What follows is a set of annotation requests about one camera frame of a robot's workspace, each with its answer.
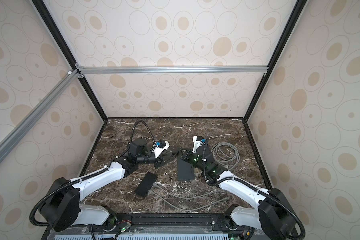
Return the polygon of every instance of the gray cable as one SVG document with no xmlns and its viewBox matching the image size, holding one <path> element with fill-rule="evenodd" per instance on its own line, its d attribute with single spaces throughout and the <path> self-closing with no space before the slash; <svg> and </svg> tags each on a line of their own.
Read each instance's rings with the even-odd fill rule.
<svg viewBox="0 0 360 240">
<path fill-rule="evenodd" d="M 165 200 L 162 196 L 158 195 L 157 193 L 155 193 L 154 191 L 152 190 L 149 190 L 150 193 L 153 193 L 154 195 L 158 196 L 159 198 L 161 198 L 164 202 L 168 203 L 169 205 L 171 205 L 172 207 L 180 210 L 180 211 L 188 211 L 188 212 L 191 212 L 191 211 L 196 211 L 196 210 L 199 210 L 199 209 L 202 209 L 202 208 L 205 208 L 205 207 L 209 207 L 210 205 L 213 205 L 213 204 L 217 204 L 218 202 L 222 202 L 222 201 L 225 201 L 227 199 L 229 199 L 229 197 L 225 197 L 223 199 L 220 199 L 216 202 L 213 202 L 213 203 L 210 203 L 210 204 L 207 204 L 205 206 L 202 206 L 202 207 L 198 207 L 197 209 L 181 209 L 179 207 L 176 207 L 175 205 L 171 204 L 170 202 L 168 202 L 167 200 Z"/>
<path fill-rule="evenodd" d="M 231 149 L 233 149 L 233 151 L 235 152 L 234 156 L 230 157 L 227 154 L 225 154 L 225 152 L 221 150 L 220 148 L 221 146 L 228 146 Z M 234 145 L 232 145 L 229 142 L 219 142 L 218 144 L 212 147 L 211 151 L 213 153 L 213 158 L 215 159 L 215 161 L 226 167 L 228 170 L 232 170 L 240 161 L 239 151 Z"/>
<path fill-rule="evenodd" d="M 210 195 L 210 194 L 214 194 L 214 193 L 217 193 L 217 192 L 221 192 L 222 189 L 220 190 L 216 190 L 216 191 L 212 191 L 212 192 L 209 192 L 209 193 L 206 193 L 206 194 L 203 194 L 203 195 L 200 195 L 200 196 L 196 196 L 196 197 L 180 197 L 180 196 L 177 196 L 175 194 L 172 194 L 170 192 L 168 192 L 167 190 L 163 189 L 162 187 L 160 187 L 159 185 L 157 185 L 156 183 L 153 184 L 155 187 L 158 187 L 159 189 L 163 190 L 164 192 L 168 193 L 169 195 L 171 196 L 174 196 L 174 197 L 177 197 L 177 198 L 181 198 L 181 199 L 195 199 L 195 198 L 198 198 L 198 197 L 204 197 L 206 195 Z"/>
</svg>

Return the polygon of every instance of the wall panel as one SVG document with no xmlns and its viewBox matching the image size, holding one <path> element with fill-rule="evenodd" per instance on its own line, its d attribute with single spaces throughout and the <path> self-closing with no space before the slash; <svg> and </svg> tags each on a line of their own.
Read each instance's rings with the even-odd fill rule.
<svg viewBox="0 0 360 240">
<path fill-rule="evenodd" d="M 0 164 L 0 240 L 41 238 L 29 212 L 54 180 L 78 176 L 102 123 L 74 80 Z"/>
<path fill-rule="evenodd" d="M 0 1 L 0 142 L 69 69 L 27 1 Z"/>
<path fill-rule="evenodd" d="M 296 1 L 46 2 L 90 67 L 267 65 Z"/>
<path fill-rule="evenodd" d="M 360 239 L 360 1 L 310 1 L 248 123 L 307 239 Z"/>
<path fill-rule="evenodd" d="M 108 117 L 242 117 L 262 73 L 87 74 Z"/>
</svg>

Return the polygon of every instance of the silver horizontal bar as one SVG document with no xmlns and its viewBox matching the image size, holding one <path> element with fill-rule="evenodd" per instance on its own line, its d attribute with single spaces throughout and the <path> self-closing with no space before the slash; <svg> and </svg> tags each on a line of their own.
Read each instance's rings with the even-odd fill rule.
<svg viewBox="0 0 360 240">
<path fill-rule="evenodd" d="M 83 74 L 105 73 L 266 73 L 268 66 L 79 67 Z"/>
<path fill-rule="evenodd" d="M 49 107 L 56 101 L 60 94 L 69 86 L 73 79 L 77 78 L 77 70 L 72 70 L 70 75 L 66 75 L 26 116 L 14 130 L 0 142 L 0 163 L 20 142 L 24 135 L 34 126 L 43 116 Z"/>
</svg>

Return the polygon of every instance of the marble table surface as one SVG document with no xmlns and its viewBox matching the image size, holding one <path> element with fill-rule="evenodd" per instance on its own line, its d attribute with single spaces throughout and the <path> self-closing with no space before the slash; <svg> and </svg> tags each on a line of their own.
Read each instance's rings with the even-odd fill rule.
<svg viewBox="0 0 360 240">
<path fill-rule="evenodd" d="M 86 174 L 108 164 L 114 156 L 125 150 L 135 121 L 136 119 L 109 119 Z M 174 151 L 179 147 L 191 149 L 194 135 L 207 136 L 210 134 L 211 146 L 218 142 L 229 142 L 235 145 L 239 150 L 240 162 L 232 172 L 254 185 L 265 188 L 263 177 L 240 119 L 147 119 L 146 122 L 156 141 L 165 139 L 170 143 L 169 151 Z M 151 141 L 148 131 L 141 123 L 136 127 L 134 134 L 134 139 L 138 137 Z M 134 190 L 148 171 L 158 176 L 156 181 L 158 185 L 174 195 L 194 197 L 218 190 L 217 187 L 205 184 L 201 177 L 201 171 L 198 169 L 195 170 L 195 180 L 178 181 L 177 161 L 174 160 L 159 169 L 155 169 L 153 164 L 139 165 L 139 169 L 133 174 L 97 190 L 86 197 L 83 203 L 107 205 L 116 213 L 125 214 L 189 212 L 174 209 L 152 193 L 149 193 L 144 199 L 136 195 Z M 225 190 L 196 199 L 179 199 L 155 186 L 152 187 L 152 191 L 181 209 L 196 209 L 228 197 L 227 200 L 193 211 L 199 213 L 221 213 L 231 204 L 250 207 L 246 202 Z"/>
</svg>

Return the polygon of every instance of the circle-patterned wallpaper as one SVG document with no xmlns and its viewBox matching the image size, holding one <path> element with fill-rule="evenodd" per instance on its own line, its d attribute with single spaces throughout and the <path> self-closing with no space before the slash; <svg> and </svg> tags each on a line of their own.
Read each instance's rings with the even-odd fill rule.
<svg viewBox="0 0 360 240">
<path fill-rule="evenodd" d="M 51 0 L 82 66 L 267 65 L 295 0 Z"/>
<path fill-rule="evenodd" d="M 32 6 L 0 1 L 0 142 L 68 69 Z"/>
<path fill-rule="evenodd" d="M 308 239 L 360 239 L 360 0 L 313 0 L 250 118 Z"/>
<path fill-rule="evenodd" d="M 242 117 L 262 73 L 87 74 L 108 117 Z"/>
<path fill-rule="evenodd" d="M 74 80 L 0 164 L 0 240 L 41 238 L 29 212 L 54 180 L 77 177 L 101 126 Z"/>
</svg>

